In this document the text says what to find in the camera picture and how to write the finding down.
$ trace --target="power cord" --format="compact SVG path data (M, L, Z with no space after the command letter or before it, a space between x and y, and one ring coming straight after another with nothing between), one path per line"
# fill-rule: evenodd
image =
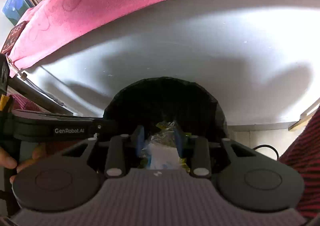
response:
M279 159L279 154L278 154L278 151L273 147L273 146L270 146L268 144L261 144L261 145L258 145L256 147L253 148L253 150L257 150L259 148L262 148L262 147L267 147L267 148L270 148L272 149L273 151L275 151L276 155L277 155L277 160Z

